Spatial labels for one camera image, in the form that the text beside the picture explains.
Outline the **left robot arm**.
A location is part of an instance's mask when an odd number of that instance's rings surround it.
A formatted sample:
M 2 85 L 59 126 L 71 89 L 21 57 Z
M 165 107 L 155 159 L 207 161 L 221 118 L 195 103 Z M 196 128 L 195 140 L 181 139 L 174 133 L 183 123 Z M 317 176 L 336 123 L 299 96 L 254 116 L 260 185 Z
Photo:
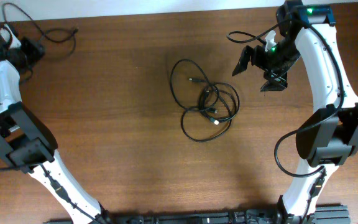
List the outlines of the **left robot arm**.
M 70 216 L 70 223 L 110 223 L 108 211 L 64 165 L 52 132 L 22 102 L 21 75 L 44 56 L 37 41 L 18 39 L 0 25 L 0 158 L 40 182 Z

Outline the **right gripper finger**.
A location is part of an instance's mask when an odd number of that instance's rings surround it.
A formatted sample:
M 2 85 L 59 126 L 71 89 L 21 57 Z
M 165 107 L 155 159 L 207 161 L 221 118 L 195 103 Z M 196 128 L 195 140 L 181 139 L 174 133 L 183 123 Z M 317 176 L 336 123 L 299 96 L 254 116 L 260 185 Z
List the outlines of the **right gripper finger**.
M 252 47 L 246 46 L 243 48 L 241 56 L 237 65 L 235 66 L 232 76 L 238 75 L 247 70 L 248 63 L 250 62 L 250 58 L 252 56 Z
M 267 78 L 267 81 L 260 87 L 261 91 L 283 91 L 288 87 L 287 77 L 276 79 Z

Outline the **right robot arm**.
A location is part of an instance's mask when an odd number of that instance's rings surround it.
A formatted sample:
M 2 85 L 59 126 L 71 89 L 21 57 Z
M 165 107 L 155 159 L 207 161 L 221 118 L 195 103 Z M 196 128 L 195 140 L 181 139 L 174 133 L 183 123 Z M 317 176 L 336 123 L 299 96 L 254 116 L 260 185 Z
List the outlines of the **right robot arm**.
M 319 206 L 327 181 L 358 151 L 358 96 L 347 79 L 336 40 L 336 21 L 327 4 L 285 1 L 277 24 L 245 45 L 233 70 L 254 65 L 264 71 L 262 91 L 282 91 L 289 69 L 302 59 L 313 95 L 313 114 L 296 130 L 299 164 L 275 208 L 250 209 L 246 223 L 349 223 L 344 205 Z

